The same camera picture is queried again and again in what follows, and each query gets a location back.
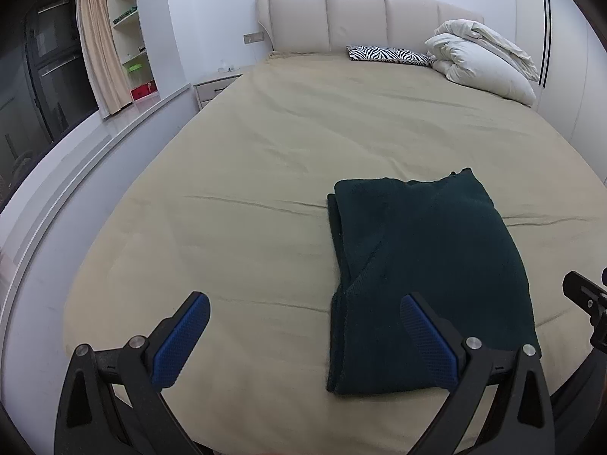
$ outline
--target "wardrobe door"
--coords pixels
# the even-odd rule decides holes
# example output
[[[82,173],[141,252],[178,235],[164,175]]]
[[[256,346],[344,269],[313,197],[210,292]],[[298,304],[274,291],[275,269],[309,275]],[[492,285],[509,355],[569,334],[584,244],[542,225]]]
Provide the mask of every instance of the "wardrobe door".
[[[548,31],[547,0],[517,0],[517,35],[515,42],[533,59],[538,71],[545,66],[544,48],[547,47]],[[533,109],[537,110],[543,88],[538,82],[531,82],[536,101]]]
[[[567,140],[582,104],[587,21],[573,0],[548,0],[548,42],[538,113]]]
[[[590,24],[587,31],[588,74],[570,141],[604,181],[607,179],[607,52]]]

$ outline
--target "nightstand drawer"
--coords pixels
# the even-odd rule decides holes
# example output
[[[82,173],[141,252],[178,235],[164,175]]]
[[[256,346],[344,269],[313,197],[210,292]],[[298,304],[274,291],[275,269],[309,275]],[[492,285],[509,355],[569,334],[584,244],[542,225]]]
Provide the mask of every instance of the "nightstand drawer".
[[[221,93],[222,90],[235,81],[236,78],[238,77],[222,78],[221,80],[215,80],[213,82],[201,83],[200,85],[197,85],[196,93],[198,94],[200,102],[214,99]]]

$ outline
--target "curtain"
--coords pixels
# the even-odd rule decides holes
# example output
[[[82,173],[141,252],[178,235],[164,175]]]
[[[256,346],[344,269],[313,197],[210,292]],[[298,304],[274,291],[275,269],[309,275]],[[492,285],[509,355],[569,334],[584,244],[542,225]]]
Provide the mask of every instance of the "curtain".
[[[76,20],[90,86],[107,118],[133,101],[116,53],[107,0],[76,0]]]

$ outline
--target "dark green folded cloth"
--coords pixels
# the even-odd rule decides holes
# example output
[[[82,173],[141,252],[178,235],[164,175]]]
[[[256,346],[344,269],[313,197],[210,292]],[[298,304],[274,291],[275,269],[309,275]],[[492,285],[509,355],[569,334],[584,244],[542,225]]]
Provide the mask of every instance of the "dark green folded cloth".
[[[399,319],[400,301],[413,291],[463,337],[539,350],[523,262],[470,168],[434,182],[342,180],[328,199],[341,282],[331,304],[327,390],[433,386]]]

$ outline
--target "upholstered headboard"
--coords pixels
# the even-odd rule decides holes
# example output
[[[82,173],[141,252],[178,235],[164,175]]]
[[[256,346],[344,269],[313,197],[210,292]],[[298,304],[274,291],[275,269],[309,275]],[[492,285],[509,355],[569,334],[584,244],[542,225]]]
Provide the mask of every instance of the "upholstered headboard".
[[[436,0],[257,0],[257,20],[276,51],[329,53],[347,45],[425,53],[442,22],[482,15]]]

